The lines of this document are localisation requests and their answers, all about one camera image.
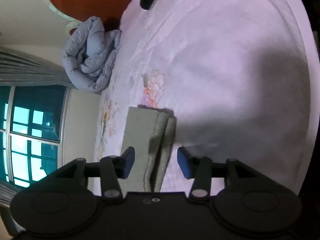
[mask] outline window frame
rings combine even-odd
[[[62,106],[62,115],[60,120],[60,141],[54,141],[50,139],[44,139],[39,138],[36,136],[28,135],[28,134],[21,134],[14,131],[10,131],[10,128],[13,124],[13,98],[14,98],[14,92],[15,92],[15,86],[11,86],[10,88],[10,94],[8,99],[8,110],[7,110],[7,117],[6,117],[6,129],[0,128],[0,132],[5,133],[6,138],[6,161],[7,161],[7,168],[8,168],[8,177],[9,177],[9,183],[15,185],[14,183],[14,177],[13,177],[13,167],[12,167],[12,152],[11,152],[11,137],[23,137],[24,139],[30,140],[30,141],[37,141],[42,142],[50,145],[56,145],[58,147],[58,157],[57,157],[57,167],[62,167],[62,159],[63,159],[63,138],[64,138],[64,127],[66,122],[66,113],[67,113],[67,107],[68,107],[68,101],[70,96],[70,88],[66,88],[64,99],[63,99],[63,106]]]

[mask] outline window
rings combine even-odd
[[[64,86],[0,86],[0,179],[20,187],[62,165],[69,90]]]

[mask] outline white bed sheet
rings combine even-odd
[[[319,60],[301,1],[156,0],[149,11],[139,3],[121,20],[95,161],[120,154],[128,108],[142,104],[177,117],[161,191],[188,194],[193,181],[177,148],[206,145],[215,161],[238,158],[298,193],[320,112]],[[222,188],[212,179],[212,195]]]

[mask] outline gray curtain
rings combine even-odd
[[[0,204],[9,207],[11,200],[20,190],[20,188],[0,180]]]
[[[49,85],[75,88],[61,66],[23,52],[0,47],[0,86]]]

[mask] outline bed sheet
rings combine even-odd
[[[237,158],[298,193],[317,127],[310,132],[310,106],[318,105],[310,104],[310,51],[288,1],[156,0],[148,11],[139,3],[121,19],[95,161],[120,154],[129,106],[144,105],[177,117],[161,191],[188,194],[193,181],[180,171],[177,148],[203,145],[214,161]],[[212,195],[222,188],[212,179]]]

